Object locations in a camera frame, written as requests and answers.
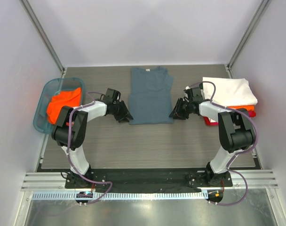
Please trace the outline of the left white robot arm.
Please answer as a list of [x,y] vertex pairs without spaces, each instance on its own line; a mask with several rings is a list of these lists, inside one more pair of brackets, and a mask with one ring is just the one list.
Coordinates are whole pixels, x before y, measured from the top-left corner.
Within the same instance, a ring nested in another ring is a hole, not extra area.
[[68,187],[87,188],[92,180],[91,166],[86,160],[83,142],[85,140],[87,123],[93,119],[112,115],[117,122],[129,122],[133,116],[121,93],[108,88],[100,98],[91,103],[76,107],[63,106],[54,125],[51,137],[65,152],[70,164],[70,172],[66,177]]

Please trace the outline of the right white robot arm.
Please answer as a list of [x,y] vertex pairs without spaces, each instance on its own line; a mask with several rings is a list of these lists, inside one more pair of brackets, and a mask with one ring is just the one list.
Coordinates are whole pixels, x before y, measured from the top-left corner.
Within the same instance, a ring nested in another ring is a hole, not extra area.
[[204,99],[200,88],[187,88],[185,96],[179,98],[169,117],[186,120],[190,114],[208,117],[218,122],[221,147],[216,156],[208,162],[202,177],[209,186],[221,186],[228,180],[228,170],[238,155],[256,142],[256,133],[248,111],[244,108],[229,109]]

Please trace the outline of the blue-grey t-shirt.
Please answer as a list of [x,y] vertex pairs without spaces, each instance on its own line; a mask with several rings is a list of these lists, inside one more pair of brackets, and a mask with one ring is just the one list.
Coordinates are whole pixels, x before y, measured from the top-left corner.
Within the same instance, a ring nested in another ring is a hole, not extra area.
[[158,66],[153,69],[131,69],[131,93],[128,107],[133,119],[130,125],[172,124],[171,88],[174,78],[168,70]]

